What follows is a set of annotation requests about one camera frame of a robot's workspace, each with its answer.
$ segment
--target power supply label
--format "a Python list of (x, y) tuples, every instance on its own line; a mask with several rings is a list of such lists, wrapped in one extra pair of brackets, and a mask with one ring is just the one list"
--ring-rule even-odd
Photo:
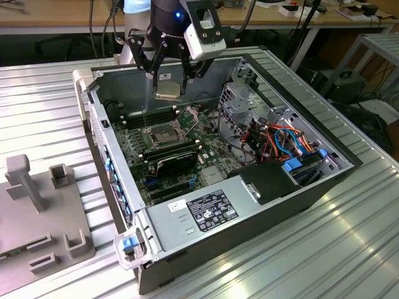
[(223, 190), (189, 201), (187, 207), (202, 232), (207, 232), (238, 217), (238, 213)]

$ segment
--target wire bundle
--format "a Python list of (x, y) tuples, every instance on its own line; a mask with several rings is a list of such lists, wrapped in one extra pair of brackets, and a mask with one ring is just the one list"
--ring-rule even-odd
[[(284, 161), (293, 158), (295, 155), (300, 156), (314, 151), (303, 133), (291, 126), (269, 125), (266, 131), (260, 132), (260, 135), (266, 139), (262, 152), (268, 154), (270, 158), (275, 158), (279, 161)], [(288, 138), (291, 138), (298, 149), (294, 154), (282, 144)], [(262, 154), (261, 161), (265, 158), (264, 154)]]

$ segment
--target blue plastic latch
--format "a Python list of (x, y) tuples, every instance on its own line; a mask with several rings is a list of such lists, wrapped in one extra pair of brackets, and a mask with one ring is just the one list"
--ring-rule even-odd
[(105, 170), (109, 170), (110, 169), (110, 164), (111, 164), (111, 159), (108, 158), (105, 162)]
[(319, 154), (321, 155), (321, 157), (325, 158), (328, 155), (328, 152), (325, 149), (321, 148), (319, 150)]
[(130, 252), (133, 252), (133, 248), (140, 245), (140, 242), (138, 241), (137, 237), (134, 235), (133, 237), (123, 239), (122, 244), (123, 244), (123, 251), (126, 254), (129, 254)]
[(284, 167), (288, 171), (293, 171), (301, 166), (302, 166), (302, 163), (299, 162), (299, 160), (297, 158), (292, 158), (290, 160), (284, 161)]

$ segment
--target robotic arm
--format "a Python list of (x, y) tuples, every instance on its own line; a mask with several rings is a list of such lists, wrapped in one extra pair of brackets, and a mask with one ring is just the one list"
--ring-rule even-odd
[[(142, 47), (145, 36), (155, 50), (151, 60)], [(180, 59), (183, 66), (181, 95), (185, 94), (188, 80), (203, 77), (213, 59), (226, 48), (211, 0), (152, 0), (147, 32), (132, 29), (127, 42), (137, 67), (153, 79), (154, 92), (163, 60), (167, 57)], [(190, 63), (190, 56), (197, 63)]]

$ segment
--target aluminum extrusion table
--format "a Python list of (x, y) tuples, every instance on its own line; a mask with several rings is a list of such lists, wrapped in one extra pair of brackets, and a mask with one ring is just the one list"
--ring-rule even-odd
[[(309, 210), (140, 297), (118, 264), (116, 234), (79, 118), (71, 72), (112, 59), (0, 69), (4, 157), (26, 153), (32, 172), (74, 168), (96, 255), (4, 298), (398, 298), (399, 165), (275, 56), (251, 54), (364, 163)], [(267, 96), (269, 87), (259, 86)], [(278, 104), (278, 97), (269, 98)]]
[[(399, 34), (360, 34), (320, 91), (321, 95), (328, 93), (361, 45), (368, 47), (368, 50), (356, 65), (354, 69), (356, 72), (364, 67), (373, 54), (381, 55), (384, 59), (399, 67)], [(399, 85), (399, 77), (390, 84), (387, 90), (389, 91), (397, 85)]]

